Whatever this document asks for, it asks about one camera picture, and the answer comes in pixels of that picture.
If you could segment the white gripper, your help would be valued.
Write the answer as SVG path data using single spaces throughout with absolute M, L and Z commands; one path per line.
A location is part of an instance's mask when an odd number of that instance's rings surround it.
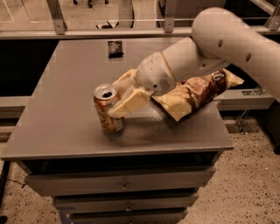
M 140 88 L 131 87 L 139 83 Z M 177 85 L 176 79 L 162 52 L 154 52 L 143 59 L 137 70 L 130 69 L 124 73 L 113 86 L 121 95 L 108 114 L 113 118 L 125 117 L 131 112 L 143 108 L 150 95 L 164 95 Z

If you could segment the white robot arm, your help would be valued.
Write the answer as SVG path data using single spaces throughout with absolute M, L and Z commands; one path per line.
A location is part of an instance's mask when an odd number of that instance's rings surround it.
M 114 82 L 121 100 L 108 114 L 120 118 L 144 107 L 153 96 L 175 119 L 191 112 L 184 99 L 168 96 L 179 81 L 216 72 L 233 64 L 275 99 L 280 99 L 280 45 L 253 31 L 232 12 L 203 10 L 192 23 L 192 36 L 145 58 Z

